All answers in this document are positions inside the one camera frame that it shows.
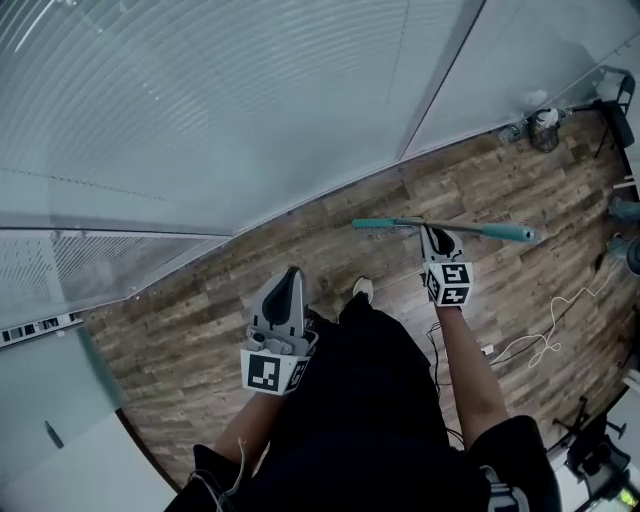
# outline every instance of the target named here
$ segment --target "shoe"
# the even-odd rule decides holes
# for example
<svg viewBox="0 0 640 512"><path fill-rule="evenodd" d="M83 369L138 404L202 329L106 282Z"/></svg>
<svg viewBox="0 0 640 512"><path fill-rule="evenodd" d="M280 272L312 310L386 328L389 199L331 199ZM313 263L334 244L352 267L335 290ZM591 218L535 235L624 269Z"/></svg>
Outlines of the shoe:
<svg viewBox="0 0 640 512"><path fill-rule="evenodd" d="M353 285L353 296L355 297L360 292L366 294L367 300L369 301L369 304L371 304L371 301L373 300L373 281L366 277L358 279L356 284Z"/></svg>

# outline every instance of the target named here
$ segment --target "white wall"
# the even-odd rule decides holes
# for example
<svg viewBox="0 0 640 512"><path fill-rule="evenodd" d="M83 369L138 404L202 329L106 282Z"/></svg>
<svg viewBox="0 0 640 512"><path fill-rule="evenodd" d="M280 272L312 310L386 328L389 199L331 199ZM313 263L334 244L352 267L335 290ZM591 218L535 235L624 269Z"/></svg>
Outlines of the white wall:
<svg viewBox="0 0 640 512"><path fill-rule="evenodd" d="M238 230L391 165L465 3L7 0L2 213Z"/></svg>
<svg viewBox="0 0 640 512"><path fill-rule="evenodd" d="M629 506L618 500L602 500L593 507L591 512L629 512Z"/></svg>
<svg viewBox="0 0 640 512"><path fill-rule="evenodd" d="M635 98L627 113L627 120L636 142L625 151L633 174L640 176L640 36L618 48L609 58L565 91L553 105L581 105L597 97L615 99L622 80L622 75L616 70L630 73L637 84Z"/></svg>
<svg viewBox="0 0 640 512"><path fill-rule="evenodd" d="M639 32L630 0L488 0L405 157L535 111Z"/></svg>
<svg viewBox="0 0 640 512"><path fill-rule="evenodd" d="M610 428L607 429L607 434L616 447L631 456L630 479L638 487L640 485L640 472L637 469L640 467L640 396L627 390L625 395L609 411L607 419L618 426L627 424L627 430L622 439L618 439L618 434ZM586 484L579 483L573 473L564 465L566 460L567 450L551 461L551 466L560 487L562 510L572 512L589 499L589 494ZM619 510L617 507L618 505L615 503L605 503L597 510Z"/></svg>
<svg viewBox="0 0 640 512"><path fill-rule="evenodd" d="M627 424L622 439L618 439L618 434L611 429L607 429L607 433L618 448L631 456L631 462L640 467L640 396L628 389L609 411L607 419L618 426Z"/></svg>
<svg viewBox="0 0 640 512"><path fill-rule="evenodd" d="M115 414L0 491L3 512L161 512L175 492Z"/></svg>
<svg viewBox="0 0 640 512"><path fill-rule="evenodd" d="M84 327L0 350L0 489L122 405Z"/></svg>

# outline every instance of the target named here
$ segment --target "floor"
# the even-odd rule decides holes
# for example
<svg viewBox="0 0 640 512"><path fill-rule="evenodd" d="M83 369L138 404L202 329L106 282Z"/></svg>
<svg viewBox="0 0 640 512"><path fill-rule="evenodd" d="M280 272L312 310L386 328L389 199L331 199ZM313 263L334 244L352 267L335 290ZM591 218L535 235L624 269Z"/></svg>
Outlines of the floor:
<svg viewBox="0 0 640 512"><path fill-rule="evenodd" d="M312 307L335 318L354 280L370 276L374 306L398 318L431 359L425 333L435 321L419 277L416 232L353 230L357 217L415 216L511 221L538 230L537 245L465 237L475 287L464 315L482 346L501 352L510 341L551 326L549 300L582 286L597 289L612 268L594 262L614 232L626 229L606 210L611 185L622 181L616 151L593 151L602 133L593 113L562 128L550 154L526 140L500 145L486 134L416 158L281 216L181 269L138 297L85 315L111 370L129 397L127 416L151 452L179 483L192 469L194 443L212 443L242 407L239 349L252 294L273 273L298 265ZM622 194L629 195L628 189ZM578 397L604 408L621 389L616 363L633 332L638 282L622 265L593 299L583 294L558 322L539 365L530 358L544 343L494 366L513 414L530 414L544 442L563 434L554 417L571 419ZM557 304L556 316L566 308ZM439 333L439 380L449 382ZM506 355L527 346L522 341ZM451 386L443 386L447 423L457 427Z"/></svg>

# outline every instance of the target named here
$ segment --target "forearm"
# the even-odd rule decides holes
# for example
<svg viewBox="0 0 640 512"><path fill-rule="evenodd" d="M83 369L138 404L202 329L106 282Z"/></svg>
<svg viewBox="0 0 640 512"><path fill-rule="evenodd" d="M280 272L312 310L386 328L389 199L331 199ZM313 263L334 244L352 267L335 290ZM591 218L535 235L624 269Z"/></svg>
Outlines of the forearm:
<svg viewBox="0 0 640 512"><path fill-rule="evenodd" d="M271 428L284 400L284 396L256 393L227 425L215 442L214 451L240 464L239 439L245 453L245 471L253 472L269 443Z"/></svg>
<svg viewBox="0 0 640 512"><path fill-rule="evenodd" d="M457 308L436 308L468 450L480 435L509 416L498 379Z"/></svg>

